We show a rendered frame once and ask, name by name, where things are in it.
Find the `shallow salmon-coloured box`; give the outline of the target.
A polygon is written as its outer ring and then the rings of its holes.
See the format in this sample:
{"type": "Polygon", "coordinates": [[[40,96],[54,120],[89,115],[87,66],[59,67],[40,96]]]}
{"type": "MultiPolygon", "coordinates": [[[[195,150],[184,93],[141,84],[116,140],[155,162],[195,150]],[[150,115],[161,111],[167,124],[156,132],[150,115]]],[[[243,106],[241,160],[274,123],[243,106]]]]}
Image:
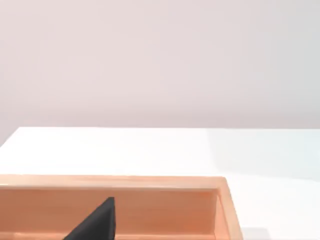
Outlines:
{"type": "Polygon", "coordinates": [[[0,240],[63,240],[107,198],[115,240],[244,240],[222,176],[0,174],[0,240]]]}

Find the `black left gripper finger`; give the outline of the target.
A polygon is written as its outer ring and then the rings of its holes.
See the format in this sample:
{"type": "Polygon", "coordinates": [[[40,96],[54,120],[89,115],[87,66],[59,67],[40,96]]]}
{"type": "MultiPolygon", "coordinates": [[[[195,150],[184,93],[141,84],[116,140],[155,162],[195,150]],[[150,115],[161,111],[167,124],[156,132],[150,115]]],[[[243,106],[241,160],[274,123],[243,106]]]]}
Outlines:
{"type": "Polygon", "coordinates": [[[115,240],[115,198],[108,197],[63,240],[115,240]]]}

